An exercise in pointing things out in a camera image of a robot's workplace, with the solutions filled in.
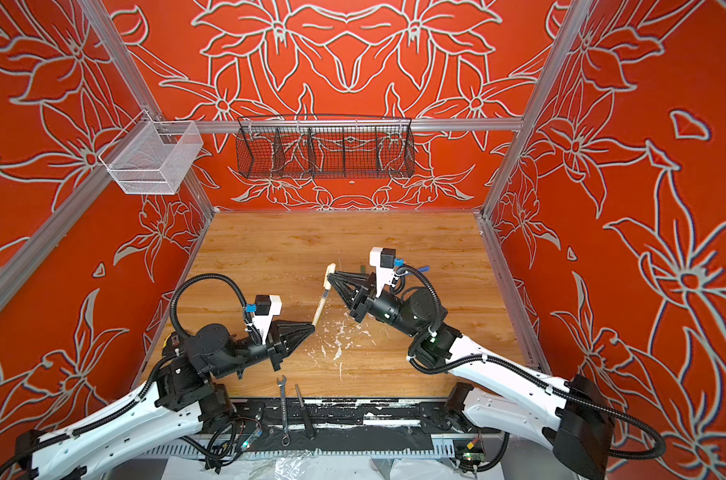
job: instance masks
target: red wall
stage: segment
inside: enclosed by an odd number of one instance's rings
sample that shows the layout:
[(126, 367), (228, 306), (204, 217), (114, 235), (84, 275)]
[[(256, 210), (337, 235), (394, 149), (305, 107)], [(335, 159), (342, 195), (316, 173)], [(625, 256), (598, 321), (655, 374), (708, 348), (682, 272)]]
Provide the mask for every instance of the red wall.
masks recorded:
[[(0, 268), (139, 111), (77, 5), (0, 2)], [(61, 240), (0, 313), (0, 465), (128, 391), (203, 226), (111, 184)]]
[(597, 2), (493, 225), (554, 373), (667, 440), (610, 478), (726, 478), (726, 2)]
[(70, 2), (0, 2), (0, 268), (139, 112), (98, 40)]
[[(105, 2), (169, 119), (521, 115), (568, 5), (204, 4)], [(235, 172), (232, 136), (206, 137), (211, 155), (197, 160), (195, 172), (223, 210), (460, 209), (482, 205), (512, 134), (419, 135), (413, 178), (354, 183), (246, 180)]]
[(184, 186), (110, 184), (62, 239), (0, 314), (0, 464), (128, 392), (204, 223)]

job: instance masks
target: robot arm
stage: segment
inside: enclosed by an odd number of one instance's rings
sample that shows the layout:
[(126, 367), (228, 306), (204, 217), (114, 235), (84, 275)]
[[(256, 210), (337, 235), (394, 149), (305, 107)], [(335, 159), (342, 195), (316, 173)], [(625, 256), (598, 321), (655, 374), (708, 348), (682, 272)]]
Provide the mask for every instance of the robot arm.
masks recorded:
[[(219, 278), (211, 275), (199, 279)], [(195, 283), (196, 278), (185, 284)], [(176, 301), (183, 290), (180, 287), (172, 299), (170, 315), (175, 328), (179, 325)], [(195, 335), (184, 332), (186, 336), (179, 327), (166, 340), (164, 358), (147, 383), (70, 426), (20, 435), (16, 455), (0, 468), (0, 477), (18, 463), (25, 480), (99, 478), (129, 458), (175, 438), (226, 427), (236, 417), (235, 411), (227, 390), (214, 383), (212, 376), (236, 373), (243, 378), (247, 367), (268, 359), (277, 371), (282, 360), (315, 331), (310, 322), (273, 320), (280, 314), (279, 296), (258, 295), (254, 304), (243, 303), (244, 316), (255, 314), (253, 322), (246, 323), (249, 336), (235, 338), (218, 323)]]
[[(608, 456), (656, 458), (665, 452), (664, 439), (650, 426), (609, 408), (594, 383), (582, 376), (571, 382), (527, 369), (478, 345), (444, 323), (448, 311), (424, 275), (395, 257), (395, 250), (374, 248), (369, 254), (374, 274), (334, 272), (329, 283), (339, 293), (350, 315), (362, 322), (370, 314), (380, 322), (414, 337), (406, 360), (426, 374), (443, 372), (472, 380), (502, 395), (463, 389), (464, 418), (477, 427), (499, 428), (552, 449), (568, 468), (586, 478), (602, 480)], [(424, 286), (399, 298), (406, 273)], [(614, 418), (641, 428), (655, 441), (645, 452), (611, 449)]]

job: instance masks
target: wooden tabletop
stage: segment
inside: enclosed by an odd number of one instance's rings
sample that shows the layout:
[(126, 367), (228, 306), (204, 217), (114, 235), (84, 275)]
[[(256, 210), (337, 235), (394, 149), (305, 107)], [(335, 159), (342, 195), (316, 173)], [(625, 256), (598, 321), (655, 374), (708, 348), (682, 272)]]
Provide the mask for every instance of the wooden tabletop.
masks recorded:
[[(277, 318), (309, 322), (323, 292), (326, 266), (336, 263), (339, 271), (360, 273), (365, 265), (372, 272), (368, 252), (373, 246), (395, 248), (415, 267), (428, 265), (427, 277), (448, 309), (446, 323), (489, 350), (523, 362), (471, 213), (217, 214), (189, 276), (230, 276), (248, 302), (257, 294), (280, 295)], [(408, 286), (416, 284), (410, 276)], [(245, 336), (240, 304), (223, 282), (191, 286), (178, 314), (191, 332), (217, 322), (230, 334)], [(150, 366), (160, 359), (162, 342), (173, 330), (167, 323)], [(283, 375), (288, 396), (295, 396), (295, 383), (306, 397), (447, 396), (457, 378), (414, 370), (405, 360), (410, 343), (411, 338), (371, 316), (353, 321), (332, 290), (317, 331), (280, 371), (264, 361), (245, 370), (243, 380), (231, 375), (219, 381), (233, 398), (278, 396), (276, 380)]]

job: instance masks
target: white wire basket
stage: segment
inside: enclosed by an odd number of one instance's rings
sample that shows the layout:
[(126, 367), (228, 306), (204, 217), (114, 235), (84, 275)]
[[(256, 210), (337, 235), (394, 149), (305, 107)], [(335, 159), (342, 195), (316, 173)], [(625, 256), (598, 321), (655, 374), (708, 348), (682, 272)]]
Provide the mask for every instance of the white wire basket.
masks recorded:
[(128, 145), (104, 166), (127, 194), (176, 194), (203, 147), (195, 122), (181, 135), (161, 136), (149, 121), (137, 128)]

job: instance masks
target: wrench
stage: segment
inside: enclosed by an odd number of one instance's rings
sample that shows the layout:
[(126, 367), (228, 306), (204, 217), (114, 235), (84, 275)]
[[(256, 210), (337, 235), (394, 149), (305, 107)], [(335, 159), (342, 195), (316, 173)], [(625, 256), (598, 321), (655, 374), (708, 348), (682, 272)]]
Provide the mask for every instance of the wrench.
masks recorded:
[(278, 386), (280, 387), (280, 415), (283, 420), (283, 439), (281, 443), (286, 447), (291, 443), (291, 437), (289, 437), (289, 416), (285, 409), (285, 375), (282, 380), (278, 380)]

